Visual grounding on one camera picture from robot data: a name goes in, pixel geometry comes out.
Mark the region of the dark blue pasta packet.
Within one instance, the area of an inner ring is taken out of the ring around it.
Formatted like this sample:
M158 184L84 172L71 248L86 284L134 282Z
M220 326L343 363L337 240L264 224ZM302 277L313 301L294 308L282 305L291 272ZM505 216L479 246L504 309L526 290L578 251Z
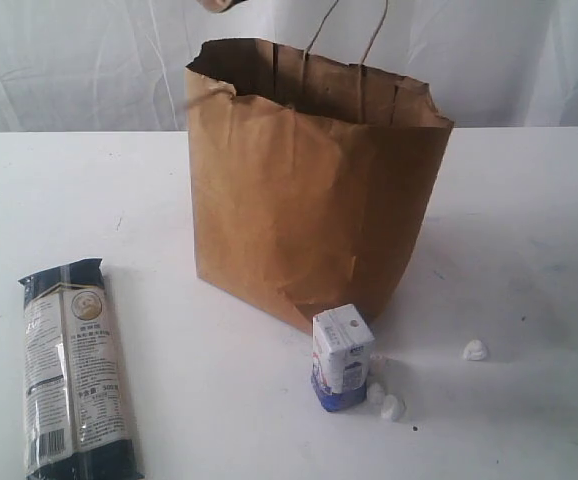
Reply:
M140 479L101 259L20 279L28 479Z

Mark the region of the small white milk carton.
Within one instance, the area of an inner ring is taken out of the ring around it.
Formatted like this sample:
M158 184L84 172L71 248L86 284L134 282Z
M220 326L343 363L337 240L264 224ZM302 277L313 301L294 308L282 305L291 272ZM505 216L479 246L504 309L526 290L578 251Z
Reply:
M362 403L375 337L353 304L317 314L311 382L321 406L338 412Z

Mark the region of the brown paper bag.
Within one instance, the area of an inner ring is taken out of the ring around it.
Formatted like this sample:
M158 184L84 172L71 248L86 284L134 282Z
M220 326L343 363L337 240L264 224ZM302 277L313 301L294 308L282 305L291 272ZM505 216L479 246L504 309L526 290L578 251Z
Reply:
M418 79L259 38L185 70L196 272L302 330L387 307L453 129Z

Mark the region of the brown stand-up coffee pouch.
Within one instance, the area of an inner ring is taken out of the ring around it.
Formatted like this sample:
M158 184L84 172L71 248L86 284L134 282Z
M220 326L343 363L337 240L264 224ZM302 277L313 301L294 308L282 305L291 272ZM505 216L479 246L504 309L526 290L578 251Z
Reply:
M224 13L234 6L246 0L197 0L197 2L208 12L218 14Z

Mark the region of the small white garlic clove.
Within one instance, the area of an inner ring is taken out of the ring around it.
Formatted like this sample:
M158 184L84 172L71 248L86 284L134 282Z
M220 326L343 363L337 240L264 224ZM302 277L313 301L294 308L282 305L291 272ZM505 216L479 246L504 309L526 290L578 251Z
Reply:
M385 388L379 382L371 382L367 387L367 400L370 404L381 406L387 396Z

